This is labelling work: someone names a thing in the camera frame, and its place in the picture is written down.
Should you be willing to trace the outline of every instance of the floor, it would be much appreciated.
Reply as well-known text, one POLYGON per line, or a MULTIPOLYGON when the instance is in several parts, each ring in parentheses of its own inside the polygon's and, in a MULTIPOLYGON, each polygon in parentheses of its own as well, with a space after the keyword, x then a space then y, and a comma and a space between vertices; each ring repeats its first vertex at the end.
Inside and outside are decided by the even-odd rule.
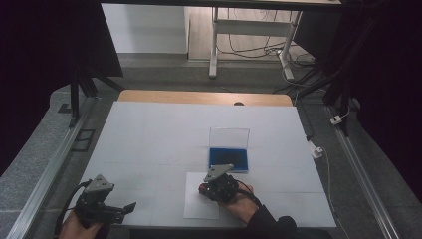
MULTIPOLYGON (((236 10, 236 13, 240 17, 240 10, 236 10)), ((221 47, 226 49, 227 45, 221 45, 221 47)), ((241 47, 254 48, 252 45, 236 47, 239 49, 241 47)), ((191 60, 178 56, 145 57, 120 54, 119 59, 124 79, 115 80, 127 89, 163 91, 271 94, 277 89, 282 89, 276 94, 285 94, 292 87, 281 77, 280 63, 271 59, 270 61, 240 61, 241 59, 233 59, 236 61, 232 62, 222 61, 218 65, 217 79, 210 80, 208 78, 208 63, 204 61, 207 59, 207 53, 206 51, 204 53, 202 55, 195 53, 197 54, 195 58, 193 58, 194 53, 189 54, 191 60)), ((308 70, 309 68, 293 68, 297 78, 300 78, 308 70)), ((87 144, 86 141, 76 141, 73 144, 74 149, 85 148, 86 150, 72 150, 67 155, 59 172, 60 176, 55 180, 26 238, 49 238, 52 236, 52 225, 54 225, 69 193, 79 183, 90 159, 111 104, 118 96, 115 90, 101 82, 96 80, 96 84, 99 89, 99 97, 96 99, 89 120, 83 126, 83 129, 95 132, 90 141, 91 144, 87 144)), ((324 149, 324 156, 316 160, 316 168, 327 198, 332 201, 337 222, 337 227, 328 229, 328 232, 333 238, 385 238, 338 141, 334 127, 328 121, 329 116, 321 102, 323 92, 324 89, 321 89, 299 101, 295 101, 295 99, 293 101, 300 114, 305 134, 312 138, 315 145, 324 149)), ((83 95, 80 97, 82 104, 85 97, 83 95)), ((0 178, 2 185, 0 187, 0 201, 2 202, 0 204, 0 238, 5 238, 8 235, 20 210, 49 162, 49 158, 67 133, 70 116, 66 111, 59 111, 59 109, 66 108, 69 98, 69 87, 59 89, 52 94, 49 111, 15 161, 0 178)), ((420 202, 407 187, 389 159, 360 126, 356 119, 357 111, 358 107, 352 107, 349 114, 350 139, 353 141, 379 197, 384 202, 400 238, 422 238, 422 206, 420 202)), ((146 238, 154 238, 153 236, 145 234, 146 238)), ((122 227, 112 227, 108 236, 110 239, 129 237, 129 230, 122 227)))
MULTIPOLYGON (((213 9, 204 7, 190 7, 190 35, 189 35, 189 60, 209 60, 212 43, 213 9)), ((291 22, 296 12, 276 10, 252 9, 227 9, 218 10, 219 19, 265 21, 265 22, 291 22)), ((244 35, 218 35, 217 58, 226 61, 279 61, 275 49, 284 46, 284 37, 244 36, 244 35)), ((305 54, 299 46, 293 44, 290 50, 292 57, 305 54)), ((302 56, 305 61, 311 56, 302 56)))

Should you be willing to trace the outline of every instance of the wire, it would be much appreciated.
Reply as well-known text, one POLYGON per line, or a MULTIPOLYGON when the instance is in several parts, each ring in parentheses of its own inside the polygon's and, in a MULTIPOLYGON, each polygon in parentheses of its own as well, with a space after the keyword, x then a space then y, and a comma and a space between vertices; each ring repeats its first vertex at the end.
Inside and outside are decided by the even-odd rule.
POLYGON ((343 119, 343 118, 347 117, 349 113, 350 113, 350 107, 348 107, 347 113, 344 116, 340 117, 340 118, 343 119))
MULTIPOLYGON (((236 15, 236 8, 234 8, 233 10, 234 10, 233 12, 234 12, 235 18, 238 19, 237 15, 236 15)), ((273 21, 276 21, 277 14, 278 14, 278 10, 276 10, 276 14, 274 16, 273 21)), ((230 19, 230 8, 227 8, 227 19, 230 19)), ((230 45, 230 49, 232 50, 232 52, 223 52, 218 48, 218 46, 217 46, 217 50, 222 54, 230 54, 230 55, 235 55, 235 56, 239 56, 239 57, 243 57, 243 58, 263 58, 263 57, 269 56, 272 52, 283 49, 283 47, 272 49, 273 47, 276 47, 276 46, 279 46, 279 45, 282 45, 282 44, 285 43, 285 42, 282 42, 282 43, 274 44, 272 46, 268 46, 268 43, 269 43, 270 38, 271 38, 271 37, 268 37, 264 47, 247 49, 247 50, 236 50, 236 49, 234 49, 234 47, 232 45, 231 34, 228 34, 228 35, 229 35, 229 45, 230 45), (258 50, 264 50, 265 54, 259 55, 259 56, 246 56, 246 55, 239 54, 239 53, 253 52, 253 51, 258 51, 258 50)))
POLYGON ((241 180, 236 180, 237 182, 240 182, 240 183, 242 183, 247 189, 248 189, 248 191, 250 192, 250 193, 252 193, 252 194, 254 194, 253 192, 252 192, 252 190, 251 189, 249 189, 249 187, 243 182, 243 181, 241 181, 241 180))
POLYGON ((326 151, 326 149, 324 147, 322 147, 323 151, 325 152, 325 157, 326 157, 326 165, 328 167, 328 201, 329 201, 329 205, 331 206, 331 210, 334 213, 335 219, 337 219, 338 224, 340 225, 341 229, 343 230, 345 236, 350 239, 350 237, 347 234, 347 231, 344 229, 340 219, 338 218, 337 212, 334 209, 334 206, 332 205, 332 199, 331 199, 331 173, 330 173, 330 168, 329 168, 329 157, 328 157, 328 152, 326 151))
POLYGON ((299 94, 299 91, 296 91, 295 103, 293 104, 294 107, 296 106, 296 102, 298 101, 298 94, 299 94))
POLYGON ((260 13, 265 12, 265 16, 261 19, 261 21, 264 21, 268 19, 268 14, 270 13, 270 10, 261 10, 260 13))
POLYGON ((304 53, 304 54, 300 54, 296 57, 295 60, 293 60, 292 55, 290 53, 288 53, 289 56, 289 62, 292 63, 292 66, 296 67, 296 68, 306 68, 306 67, 314 67, 316 65, 315 62, 311 62, 311 61, 299 61, 298 58, 301 56, 305 56, 305 55, 310 55, 309 53, 304 53))
POLYGON ((287 83, 289 83, 290 85, 293 85, 293 86, 297 86, 297 87, 309 87, 309 85, 302 85, 302 84, 297 84, 297 83, 293 83, 293 82, 290 82, 287 78, 286 78, 286 75, 285 75, 285 67, 286 66, 288 66, 289 65, 289 63, 287 63, 285 66, 283 66, 283 68, 282 68, 282 76, 283 76, 283 79, 287 82, 287 83))
POLYGON ((57 217, 53 238, 59 238, 60 236, 60 231, 62 230, 62 223, 63 223, 63 219, 65 218, 65 214, 68 210, 71 209, 68 207, 69 207, 69 204, 71 204, 72 198, 74 198, 75 194, 79 191, 79 189, 81 189, 82 187, 87 187, 88 185, 90 185, 91 182, 92 180, 82 182, 76 188, 74 188, 74 190, 71 192, 71 194, 69 195, 68 199, 65 202, 65 205, 62 208, 62 212, 57 217))
POLYGON ((225 87, 220 87, 221 90, 226 91, 228 93, 234 93, 233 91, 230 91, 229 89, 225 88, 225 87))
POLYGON ((258 206, 258 208, 261 208, 263 206, 263 204, 261 203, 260 199, 258 199, 258 197, 256 197, 254 195, 254 193, 252 192, 252 190, 249 189, 249 187, 243 181, 240 181, 240 180, 236 180, 236 181, 242 183, 248 189, 248 191, 249 191, 248 192, 248 191, 245 191, 243 189, 237 189, 236 192, 248 196, 258 206))
MULTIPOLYGON (((299 80, 298 80, 298 83, 300 83, 300 82, 302 82, 302 81, 304 81, 304 82, 306 82, 311 76, 313 76, 314 75, 314 73, 312 73, 312 71, 314 71, 315 69, 314 68, 312 68, 312 69, 310 69, 303 77, 301 77, 299 80)), ((291 87, 292 85, 287 85, 287 86, 284 86, 284 87, 282 87, 282 88, 277 88, 277 89, 274 89, 274 91, 272 92, 272 94, 275 94, 275 93, 277 93, 277 92, 279 92, 279 91, 282 91, 282 90, 285 90, 285 89, 287 89, 287 88, 289 88, 289 87, 291 87)), ((286 94, 288 94, 288 93, 290 93, 291 92, 291 90, 293 90, 294 88, 295 88, 296 86, 293 86, 290 90, 288 90, 287 92, 286 92, 286 94)))
MULTIPOLYGON (((318 73, 320 71, 320 69, 317 66, 314 66, 312 69, 310 69, 303 77, 301 77, 297 83, 305 83, 307 81, 309 81, 311 79, 311 77, 313 75, 315 75, 316 73, 318 73)), ((313 84, 323 81, 323 76, 320 76, 318 79, 316 79, 313 84)), ((288 90, 286 92, 286 95, 288 95, 292 90, 294 90, 296 87, 292 87, 290 90, 288 90)))

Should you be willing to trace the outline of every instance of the white wall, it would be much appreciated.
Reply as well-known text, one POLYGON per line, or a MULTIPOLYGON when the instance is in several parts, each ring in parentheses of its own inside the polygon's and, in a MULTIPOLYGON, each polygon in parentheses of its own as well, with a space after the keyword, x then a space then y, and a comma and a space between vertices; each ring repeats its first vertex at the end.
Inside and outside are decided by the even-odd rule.
POLYGON ((118 53, 187 53, 186 7, 102 5, 118 53))

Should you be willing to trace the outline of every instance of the wooden edge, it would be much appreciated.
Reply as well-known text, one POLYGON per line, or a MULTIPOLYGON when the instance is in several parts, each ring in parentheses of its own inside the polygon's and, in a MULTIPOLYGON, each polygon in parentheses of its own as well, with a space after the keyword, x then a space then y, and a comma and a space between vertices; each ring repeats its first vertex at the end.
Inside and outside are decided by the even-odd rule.
POLYGON ((291 107, 292 100, 287 95, 209 93, 209 92, 168 92, 125 90, 118 97, 119 102, 149 102, 177 104, 229 105, 241 103, 245 106, 291 107))

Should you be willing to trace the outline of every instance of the black sleeve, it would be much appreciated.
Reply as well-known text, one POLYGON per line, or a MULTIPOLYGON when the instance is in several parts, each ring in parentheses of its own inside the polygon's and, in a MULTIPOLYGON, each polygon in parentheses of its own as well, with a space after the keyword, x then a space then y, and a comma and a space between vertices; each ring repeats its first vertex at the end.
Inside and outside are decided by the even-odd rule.
POLYGON ((296 222, 290 216, 284 216, 276 221, 266 206, 262 206, 252 216, 247 229, 257 238, 268 239, 305 239, 297 230, 296 222))

